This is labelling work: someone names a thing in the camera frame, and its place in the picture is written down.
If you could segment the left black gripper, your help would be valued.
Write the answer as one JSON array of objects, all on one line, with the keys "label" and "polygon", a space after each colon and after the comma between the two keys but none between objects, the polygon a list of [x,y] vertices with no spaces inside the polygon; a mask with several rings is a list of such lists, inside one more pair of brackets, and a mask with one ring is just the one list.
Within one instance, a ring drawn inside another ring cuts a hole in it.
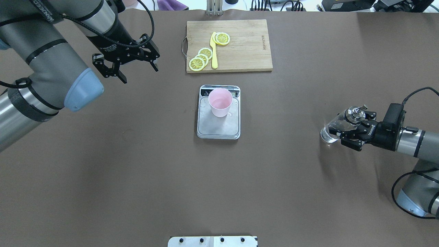
[{"label": "left black gripper", "polygon": [[159,49],[146,33],[134,40],[120,21],[103,35],[88,37],[100,53],[92,55],[92,64],[103,77],[117,77],[127,84],[120,66],[138,60],[151,64],[158,72]]}]

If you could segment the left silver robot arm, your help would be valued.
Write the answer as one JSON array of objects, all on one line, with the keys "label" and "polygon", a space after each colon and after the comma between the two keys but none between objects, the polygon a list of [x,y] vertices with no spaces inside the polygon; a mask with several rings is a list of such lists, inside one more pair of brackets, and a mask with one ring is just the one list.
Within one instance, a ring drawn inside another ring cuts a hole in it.
[{"label": "left silver robot arm", "polygon": [[1,85],[1,150],[63,108],[79,111],[103,94],[104,87],[55,28],[70,20],[99,50],[92,63],[103,77],[127,78],[120,66],[138,60],[158,71],[155,32],[133,39],[119,20],[121,0],[2,0],[1,49],[13,49],[33,70],[28,77]]}]

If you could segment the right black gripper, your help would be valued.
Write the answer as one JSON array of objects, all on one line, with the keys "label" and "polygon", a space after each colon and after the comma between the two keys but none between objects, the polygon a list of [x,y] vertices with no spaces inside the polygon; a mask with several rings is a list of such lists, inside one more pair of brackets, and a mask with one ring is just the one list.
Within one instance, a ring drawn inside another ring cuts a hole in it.
[{"label": "right black gripper", "polygon": [[374,111],[355,112],[355,110],[345,110],[343,114],[339,114],[336,118],[337,128],[357,128],[361,122],[370,125],[367,134],[365,132],[342,132],[340,135],[341,144],[356,151],[361,151],[365,143],[384,150],[396,151],[402,126],[396,133],[391,133],[382,127],[382,121],[376,122],[375,117],[376,113]]}]

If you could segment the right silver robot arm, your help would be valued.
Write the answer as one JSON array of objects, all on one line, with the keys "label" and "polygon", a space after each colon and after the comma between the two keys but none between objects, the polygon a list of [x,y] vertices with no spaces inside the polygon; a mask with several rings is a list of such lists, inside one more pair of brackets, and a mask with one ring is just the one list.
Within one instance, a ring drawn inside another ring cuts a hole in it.
[{"label": "right silver robot arm", "polygon": [[405,111],[390,107],[380,122],[374,111],[352,107],[338,115],[328,131],[356,151],[371,144],[417,158],[413,170],[400,175],[392,185],[393,203],[403,212],[427,220],[438,219],[438,134],[404,127]]}]

